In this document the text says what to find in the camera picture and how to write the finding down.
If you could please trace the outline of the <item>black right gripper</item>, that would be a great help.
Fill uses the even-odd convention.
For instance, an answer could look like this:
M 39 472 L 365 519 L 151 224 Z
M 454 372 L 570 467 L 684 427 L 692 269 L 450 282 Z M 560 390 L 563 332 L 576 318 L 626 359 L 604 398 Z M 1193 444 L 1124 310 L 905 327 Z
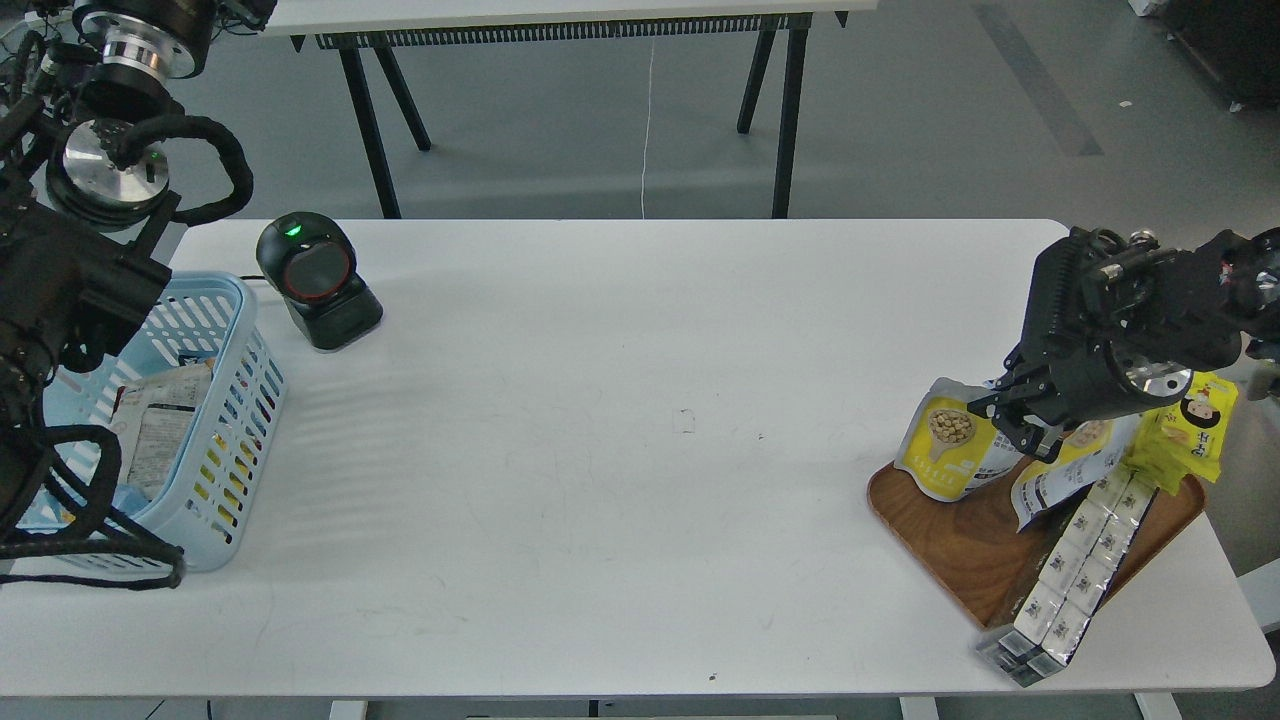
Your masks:
M 1253 243 L 1231 231 L 1187 251 L 1074 228 L 1036 259 L 1004 378 L 966 410 L 1055 462 L 1064 425 L 1158 407 L 1179 372 L 1234 364 L 1253 331 L 1252 281 Z

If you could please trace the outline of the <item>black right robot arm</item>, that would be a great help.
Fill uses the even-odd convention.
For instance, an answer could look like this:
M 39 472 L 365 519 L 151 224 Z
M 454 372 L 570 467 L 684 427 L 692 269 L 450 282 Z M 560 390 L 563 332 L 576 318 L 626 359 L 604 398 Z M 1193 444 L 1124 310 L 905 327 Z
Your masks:
M 1198 249 L 1075 227 L 1036 259 L 1021 336 L 969 413 L 1043 462 L 1087 421 L 1180 402 L 1196 373 L 1277 359 L 1277 232 Z

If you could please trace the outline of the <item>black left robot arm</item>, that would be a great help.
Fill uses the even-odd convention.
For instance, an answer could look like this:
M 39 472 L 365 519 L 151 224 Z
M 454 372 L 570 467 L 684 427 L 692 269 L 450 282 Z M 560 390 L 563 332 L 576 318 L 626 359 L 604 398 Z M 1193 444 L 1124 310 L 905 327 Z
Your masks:
M 72 41 L 27 29 L 3 63 L 3 559 L 120 555 L 154 566 L 122 589 L 174 588 L 186 557 L 113 506 L 122 447 L 106 428 L 51 427 L 59 370 L 119 355 L 172 278 L 173 223 L 252 197 L 244 150 L 166 91 L 200 74 L 218 29 L 261 31 L 273 1 L 33 1 Z

